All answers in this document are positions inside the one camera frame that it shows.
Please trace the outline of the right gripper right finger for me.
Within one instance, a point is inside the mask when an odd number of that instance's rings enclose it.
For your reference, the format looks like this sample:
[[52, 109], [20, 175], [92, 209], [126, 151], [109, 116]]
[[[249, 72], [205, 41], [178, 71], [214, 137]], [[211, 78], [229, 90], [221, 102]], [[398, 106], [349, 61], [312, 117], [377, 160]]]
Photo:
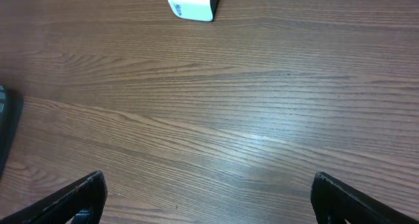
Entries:
[[325, 172], [315, 174], [310, 202], [319, 224], [418, 224]]

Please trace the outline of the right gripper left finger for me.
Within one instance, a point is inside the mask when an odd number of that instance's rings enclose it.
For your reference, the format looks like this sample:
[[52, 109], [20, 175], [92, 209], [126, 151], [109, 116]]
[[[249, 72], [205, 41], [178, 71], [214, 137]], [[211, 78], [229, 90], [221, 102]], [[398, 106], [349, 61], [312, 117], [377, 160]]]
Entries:
[[42, 200], [1, 219], [1, 224], [98, 224], [107, 199], [103, 172], [97, 170]]

